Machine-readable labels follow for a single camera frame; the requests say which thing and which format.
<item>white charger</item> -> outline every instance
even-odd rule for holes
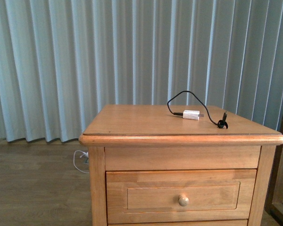
[[[200,111],[192,111],[192,110],[184,110],[183,111],[183,118],[184,119],[199,120],[199,117],[204,117],[203,114],[200,114]]]

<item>laminate floor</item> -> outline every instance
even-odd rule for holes
[[[87,149],[43,143],[0,142],[0,226],[91,226],[89,174],[73,166],[74,151]],[[261,225],[279,226],[266,213]]]

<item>power cord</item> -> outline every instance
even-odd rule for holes
[[[211,118],[209,112],[208,112],[208,108],[204,105],[204,103],[202,103],[202,101],[199,100],[199,98],[198,98],[193,92],[188,91],[188,90],[181,91],[181,92],[178,93],[175,97],[171,98],[171,99],[167,102],[166,105],[167,105],[167,107],[168,107],[170,113],[172,113],[173,115],[183,116],[183,113],[182,113],[182,112],[172,112],[172,111],[171,111],[171,108],[170,108],[170,106],[169,106],[170,102],[171,102],[172,100],[174,100],[176,97],[178,97],[178,96],[179,96],[180,94],[182,94],[182,93],[191,93],[191,94],[204,106],[204,108],[207,110],[208,118],[210,119],[210,121],[211,121],[213,124],[217,125],[218,128],[222,129],[224,126],[225,126],[226,128],[228,128],[227,122],[225,121],[225,120],[226,120],[226,117],[227,117],[227,113],[226,113],[226,112],[224,112],[222,119],[219,120],[218,123],[214,122],[214,121],[212,120],[212,118]]]
[[[75,166],[75,168],[76,168],[78,171],[82,172],[82,173],[89,173],[89,172],[85,172],[85,171],[80,170],[80,169],[77,168],[77,166],[75,165],[75,154],[76,154],[77,152],[83,153],[83,154],[80,156],[80,158],[82,158],[83,156],[85,156],[86,158],[88,158],[88,152],[83,152],[83,151],[81,151],[81,150],[76,150],[75,153],[74,153],[74,166]]]

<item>wooden chair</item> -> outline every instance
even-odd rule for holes
[[[283,134],[283,117],[280,132]],[[283,224],[283,145],[277,146],[265,210]]]

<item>wooden knob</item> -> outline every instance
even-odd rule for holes
[[[189,204],[189,198],[184,194],[181,194],[178,199],[179,205],[186,206]]]

